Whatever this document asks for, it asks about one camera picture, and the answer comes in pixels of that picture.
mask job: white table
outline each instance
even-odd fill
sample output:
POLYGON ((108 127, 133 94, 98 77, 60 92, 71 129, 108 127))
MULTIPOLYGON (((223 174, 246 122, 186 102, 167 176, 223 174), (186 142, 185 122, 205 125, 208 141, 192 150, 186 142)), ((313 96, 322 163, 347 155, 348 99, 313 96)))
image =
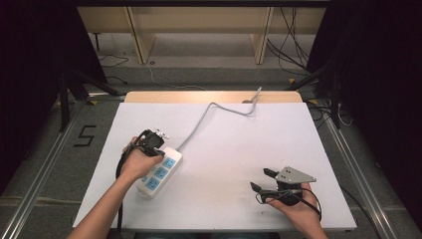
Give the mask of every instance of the white table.
MULTIPOLYGON (((248 104, 223 104, 247 112, 248 104)), ((87 190, 76 226, 114 182, 121 150, 132 136, 156 126, 177 147, 207 104, 122 103, 87 190)), ((222 232, 294 230, 288 219, 256 201, 250 181, 274 189, 263 168, 291 166, 311 176, 327 230, 356 227, 313 120, 303 103, 257 104, 249 118, 211 109, 181 149, 183 162, 157 196, 145 201, 133 186, 124 199, 122 228, 135 231, 222 232)))

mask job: power strip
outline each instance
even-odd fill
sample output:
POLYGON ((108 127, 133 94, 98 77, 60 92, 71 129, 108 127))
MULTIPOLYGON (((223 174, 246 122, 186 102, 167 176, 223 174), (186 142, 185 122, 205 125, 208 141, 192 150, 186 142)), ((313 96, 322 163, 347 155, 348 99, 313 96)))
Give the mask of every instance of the power strip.
POLYGON ((139 194, 145 199, 152 199, 182 162, 182 154, 173 148, 166 147, 164 152, 162 161, 135 183, 139 194))

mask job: human hand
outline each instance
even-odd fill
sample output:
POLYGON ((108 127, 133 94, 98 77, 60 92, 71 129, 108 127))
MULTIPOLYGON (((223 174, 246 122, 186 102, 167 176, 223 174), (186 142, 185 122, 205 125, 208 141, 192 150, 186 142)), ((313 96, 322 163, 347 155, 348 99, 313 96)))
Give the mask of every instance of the human hand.
MULTIPOLYGON (((311 186, 307 182, 302 183, 301 187, 311 190, 311 186)), ((309 191, 303 190, 303 199, 314 207, 317 207, 317 199, 309 191)), ((320 226, 317 213, 303 202, 288 206, 274 198, 267 198, 267 203, 283 212, 289 218, 292 225, 307 238, 327 238, 320 226)))
POLYGON ((162 161, 163 156, 147 156, 139 148, 135 148, 131 151, 126 162, 121 167, 120 176, 124 175, 129 177, 131 180, 136 181, 139 178, 145 176, 151 168, 162 161))

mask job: white power strip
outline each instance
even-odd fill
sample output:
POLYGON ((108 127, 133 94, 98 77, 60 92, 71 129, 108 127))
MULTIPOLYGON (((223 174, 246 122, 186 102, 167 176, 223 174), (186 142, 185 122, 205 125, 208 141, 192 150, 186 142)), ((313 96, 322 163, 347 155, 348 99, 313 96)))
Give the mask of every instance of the white power strip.
POLYGON ((173 148, 166 147, 164 152, 162 161, 135 183, 139 194, 145 199, 152 199, 182 162, 182 154, 173 148))

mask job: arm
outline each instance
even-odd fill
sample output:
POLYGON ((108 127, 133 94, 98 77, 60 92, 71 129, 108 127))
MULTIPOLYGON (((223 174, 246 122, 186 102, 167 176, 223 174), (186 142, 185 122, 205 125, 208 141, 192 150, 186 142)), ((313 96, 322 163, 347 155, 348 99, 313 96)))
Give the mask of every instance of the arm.
POLYGON ((121 168, 120 177, 105 192, 68 238, 106 238, 127 191, 161 160, 161 155, 148 157, 139 149, 134 149, 121 168))
MULTIPOLYGON (((302 188, 311 190, 309 183, 302 183, 302 188)), ((317 207, 317 200, 314 196, 303 190, 303 199, 311 205, 317 207)), ((294 206, 287 206, 279 200, 267 199, 268 204, 283 212, 290 220, 292 225, 309 239, 327 238, 319 223, 318 215, 302 202, 294 206)))

